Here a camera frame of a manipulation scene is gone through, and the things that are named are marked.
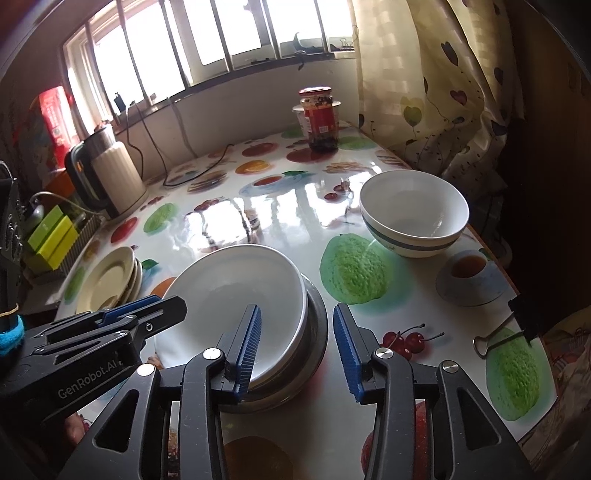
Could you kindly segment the left hand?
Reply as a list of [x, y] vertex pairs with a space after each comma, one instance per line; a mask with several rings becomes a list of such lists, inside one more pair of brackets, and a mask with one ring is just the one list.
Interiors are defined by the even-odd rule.
[[89, 428], [88, 421], [78, 413], [70, 415], [64, 422], [66, 437], [72, 445], [79, 444]]

